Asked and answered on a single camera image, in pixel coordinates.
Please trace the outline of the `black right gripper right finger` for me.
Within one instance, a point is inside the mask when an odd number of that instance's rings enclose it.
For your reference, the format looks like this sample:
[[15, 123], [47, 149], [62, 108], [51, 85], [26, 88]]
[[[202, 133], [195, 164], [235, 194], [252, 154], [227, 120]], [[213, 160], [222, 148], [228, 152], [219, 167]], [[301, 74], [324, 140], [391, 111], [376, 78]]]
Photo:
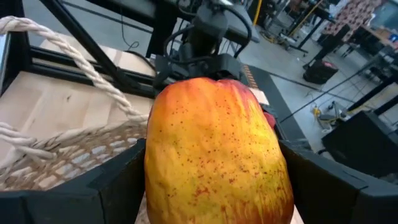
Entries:
[[280, 141], [305, 223], [397, 224], [397, 186]]

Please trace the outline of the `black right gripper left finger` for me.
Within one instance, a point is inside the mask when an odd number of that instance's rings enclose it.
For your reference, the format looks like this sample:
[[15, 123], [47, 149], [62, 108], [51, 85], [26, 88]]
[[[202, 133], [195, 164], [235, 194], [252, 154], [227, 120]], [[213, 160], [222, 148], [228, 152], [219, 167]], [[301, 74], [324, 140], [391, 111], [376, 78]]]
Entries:
[[145, 139], [47, 191], [1, 193], [1, 224], [134, 223], [144, 195]]

